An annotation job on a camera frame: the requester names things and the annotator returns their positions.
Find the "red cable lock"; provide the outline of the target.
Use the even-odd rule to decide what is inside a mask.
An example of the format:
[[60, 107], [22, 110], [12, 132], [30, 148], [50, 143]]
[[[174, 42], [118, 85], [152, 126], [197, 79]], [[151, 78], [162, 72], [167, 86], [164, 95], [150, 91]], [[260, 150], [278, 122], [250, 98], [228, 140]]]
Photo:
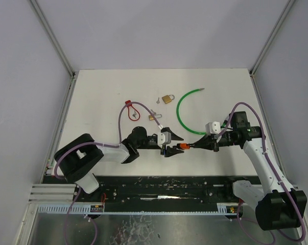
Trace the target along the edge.
[[[127, 109], [128, 109], [128, 118], [131, 120], [131, 121], [138, 121], [140, 119], [140, 113], [139, 111], [132, 105], [131, 101], [130, 100], [127, 100], [125, 101], [125, 104], [127, 106]], [[132, 114], [134, 113], [134, 111], [137, 112], [138, 114], [138, 120], [134, 120], [132, 118]]]

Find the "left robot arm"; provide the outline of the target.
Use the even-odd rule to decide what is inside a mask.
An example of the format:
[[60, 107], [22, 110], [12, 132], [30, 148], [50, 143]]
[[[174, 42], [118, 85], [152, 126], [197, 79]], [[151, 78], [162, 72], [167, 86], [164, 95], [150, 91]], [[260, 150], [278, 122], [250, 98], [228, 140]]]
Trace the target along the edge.
[[53, 173], [57, 179], [65, 179], [67, 183], [74, 183], [85, 193], [91, 194], [100, 187], [92, 171], [98, 163], [131, 163], [139, 157], [139, 149], [159, 150], [164, 157], [171, 157], [183, 150], [169, 144], [183, 140], [169, 127], [161, 128], [159, 133], [153, 135], [148, 135], [144, 127], [135, 127], [119, 144], [96, 142], [85, 133], [55, 153]]

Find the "large brass padlock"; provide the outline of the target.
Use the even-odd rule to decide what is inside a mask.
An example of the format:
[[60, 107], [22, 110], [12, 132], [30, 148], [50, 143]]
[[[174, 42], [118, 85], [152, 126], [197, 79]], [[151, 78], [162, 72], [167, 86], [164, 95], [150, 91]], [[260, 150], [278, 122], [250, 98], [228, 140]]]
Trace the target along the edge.
[[169, 95], [163, 96], [161, 99], [165, 104], [168, 104], [175, 99], [175, 96], [173, 94], [169, 94]]

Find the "orange black padlock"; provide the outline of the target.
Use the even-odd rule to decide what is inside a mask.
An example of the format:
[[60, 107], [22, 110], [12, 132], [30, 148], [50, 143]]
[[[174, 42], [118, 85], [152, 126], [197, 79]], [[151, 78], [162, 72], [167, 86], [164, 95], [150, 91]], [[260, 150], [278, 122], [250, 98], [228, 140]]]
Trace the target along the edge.
[[178, 143], [176, 147], [180, 150], [189, 150], [190, 148], [193, 147], [193, 144], [189, 143]]

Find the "small brass padlock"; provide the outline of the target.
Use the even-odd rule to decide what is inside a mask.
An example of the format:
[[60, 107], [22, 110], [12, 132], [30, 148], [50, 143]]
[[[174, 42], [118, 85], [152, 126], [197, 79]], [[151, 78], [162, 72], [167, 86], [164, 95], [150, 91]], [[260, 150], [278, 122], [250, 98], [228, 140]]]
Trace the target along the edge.
[[154, 120], [154, 119], [159, 119], [159, 118], [162, 118], [162, 115], [161, 114], [153, 114], [153, 115], [149, 115], [149, 120]]

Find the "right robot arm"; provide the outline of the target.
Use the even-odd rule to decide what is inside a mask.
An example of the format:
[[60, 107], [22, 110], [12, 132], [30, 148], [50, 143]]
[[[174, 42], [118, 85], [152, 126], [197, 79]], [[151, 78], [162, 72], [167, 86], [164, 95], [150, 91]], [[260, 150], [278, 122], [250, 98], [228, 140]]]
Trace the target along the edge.
[[218, 122], [206, 125], [206, 135], [191, 144], [192, 148], [218, 152], [221, 147], [238, 145], [248, 156], [259, 177], [262, 189], [247, 180], [232, 184], [233, 194], [250, 206], [258, 225], [265, 231], [298, 228], [301, 226], [307, 198], [302, 190], [296, 191], [270, 157], [261, 127], [252, 127], [246, 112], [231, 116], [231, 130], [218, 138]]

